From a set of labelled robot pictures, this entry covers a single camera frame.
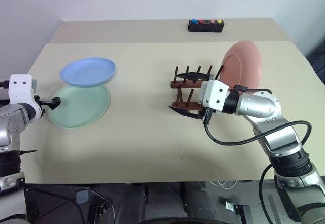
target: floor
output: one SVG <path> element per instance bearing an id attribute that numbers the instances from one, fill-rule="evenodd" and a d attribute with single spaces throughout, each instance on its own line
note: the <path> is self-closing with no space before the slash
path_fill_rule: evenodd
<path id="1" fill-rule="evenodd" d="M 146 220 L 163 217 L 187 217 L 179 197 L 179 186 L 180 184 L 176 182 L 148 184 L 149 202 L 146 206 Z M 83 187 L 80 186 L 66 185 L 34 184 L 33 187 L 61 194 L 69 198 L 75 198 L 76 191 L 83 189 Z M 119 203 L 121 202 L 121 199 L 127 192 L 128 188 L 128 184 L 101 184 L 96 187 L 95 191 L 100 193 L 105 198 L 110 199 L 115 207 L 115 211 L 117 211 Z M 237 205 L 249 205 L 252 212 L 253 223 L 267 224 L 267 220 L 262 212 L 258 198 L 258 181 L 238 182 L 229 190 L 222 189 L 219 186 L 213 186 L 211 183 L 207 182 L 206 188 L 216 208 L 218 220 L 233 224 L 241 223 L 240 218 L 237 217 L 235 213 L 225 209 L 224 204 L 225 201 L 228 200 Z M 272 180 L 266 180 L 264 182 L 263 190 L 265 205 L 271 219 L 273 220 L 273 223 L 295 223 L 287 217 L 280 198 L 274 188 L 274 182 Z M 47 213 L 53 208 L 64 203 L 65 200 L 47 196 L 41 193 L 36 193 L 36 199 L 41 216 L 41 218 L 36 222 L 37 224 L 81 223 L 80 216 L 78 215 L 75 206 L 70 203 L 63 204 L 62 206 Z M 94 194 L 90 194 L 90 200 L 86 203 L 80 204 L 86 220 L 89 205 L 95 201 L 98 201 L 98 197 Z M 107 212 L 104 218 L 105 223 L 114 223 L 114 217 L 111 209 Z"/>

